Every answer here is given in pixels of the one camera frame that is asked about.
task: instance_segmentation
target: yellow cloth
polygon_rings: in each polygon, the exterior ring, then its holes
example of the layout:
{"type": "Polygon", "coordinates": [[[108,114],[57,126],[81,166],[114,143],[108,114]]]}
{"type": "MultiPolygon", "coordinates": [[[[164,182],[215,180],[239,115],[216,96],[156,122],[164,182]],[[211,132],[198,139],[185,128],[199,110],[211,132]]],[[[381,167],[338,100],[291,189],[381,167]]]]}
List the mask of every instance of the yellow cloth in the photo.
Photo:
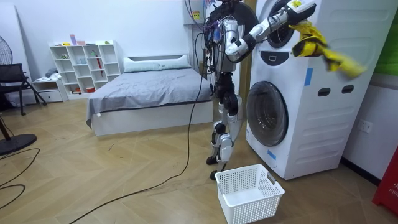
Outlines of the yellow cloth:
{"type": "Polygon", "coordinates": [[[316,27],[312,26],[311,22],[305,21],[289,27],[300,32],[300,41],[293,47],[295,57],[323,55],[329,71],[339,70],[351,78],[356,78],[366,71],[366,67],[352,58],[330,50],[324,36],[316,27]]]}

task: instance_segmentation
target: humanoid robot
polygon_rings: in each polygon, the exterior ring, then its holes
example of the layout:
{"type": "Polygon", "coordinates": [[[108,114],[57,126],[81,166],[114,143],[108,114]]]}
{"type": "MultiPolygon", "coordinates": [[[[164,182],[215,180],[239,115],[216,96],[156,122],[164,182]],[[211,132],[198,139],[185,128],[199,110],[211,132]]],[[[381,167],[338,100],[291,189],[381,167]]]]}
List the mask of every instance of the humanoid robot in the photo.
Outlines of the humanoid robot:
{"type": "Polygon", "coordinates": [[[210,67],[215,73],[214,93],[221,119],[213,124],[211,144],[213,150],[207,158],[208,165],[218,163],[210,178],[215,180],[216,172],[224,170],[232,155],[234,144],[243,123],[242,98],[235,95],[232,82],[236,64],[245,59],[254,47],[267,39],[267,36],[284,24],[296,25],[309,18],[316,8],[314,0],[291,0],[276,14],[258,23],[253,11],[239,0],[222,0],[206,23],[206,45],[210,67]],[[239,25],[249,32],[239,38],[239,25]]]}

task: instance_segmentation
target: white laundry basket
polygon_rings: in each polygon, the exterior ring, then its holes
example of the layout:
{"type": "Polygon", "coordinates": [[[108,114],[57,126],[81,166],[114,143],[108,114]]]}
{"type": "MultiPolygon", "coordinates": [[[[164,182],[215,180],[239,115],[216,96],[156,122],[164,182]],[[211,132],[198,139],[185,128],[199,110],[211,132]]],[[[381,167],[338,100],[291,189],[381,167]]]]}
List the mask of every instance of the white laundry basket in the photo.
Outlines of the white laundry basket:
{"type": "Polygon", "coordinates": [[[275,215],[285,190],[260,164],[216,173],[218,200],[228,224],[275,215]]]}

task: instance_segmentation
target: washing machine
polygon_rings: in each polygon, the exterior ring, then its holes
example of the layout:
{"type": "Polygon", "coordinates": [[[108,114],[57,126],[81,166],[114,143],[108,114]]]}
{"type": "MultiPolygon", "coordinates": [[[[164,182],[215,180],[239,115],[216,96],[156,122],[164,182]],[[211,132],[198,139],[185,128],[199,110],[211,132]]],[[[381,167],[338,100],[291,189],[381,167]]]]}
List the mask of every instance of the washing machine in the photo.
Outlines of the washing machine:
{"type": "MultiPolygon", "coordinates": [[[[258,0],[263,21],[288,0],[258,0]]],[[[337,168],[397,10],[396,0],[317,0],[311,22],[330,47],[367,66],[349,79],[322,57],[295,58],[299,33],[281,27],[252,55],[246,139],[284,179],[337,168]]]]}

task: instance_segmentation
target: electric fan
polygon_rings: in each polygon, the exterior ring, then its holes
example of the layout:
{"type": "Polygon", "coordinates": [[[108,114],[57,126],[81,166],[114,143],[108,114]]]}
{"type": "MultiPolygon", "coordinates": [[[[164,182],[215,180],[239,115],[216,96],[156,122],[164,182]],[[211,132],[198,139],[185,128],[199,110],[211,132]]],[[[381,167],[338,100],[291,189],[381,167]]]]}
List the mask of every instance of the electric fan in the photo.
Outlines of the electric fan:
{"type": "Polygon", "coordinates": [[[0,36],[0,65],[12,64],[12,51],[7,42],[0,36]]]}
{"type": "MultiPolygon", "coordinates": [[[[0,66],[10,64],[12,64],[11,48],[8,46],[7,42],[0,37],[0,66]]],[[[10,154],[36,142],[37,137],[34,134],[10,136],[2,122],[3,120],[0,121],[0,131],[4,135],[4,139],[0,140],[0,155],[10,154]]]]}

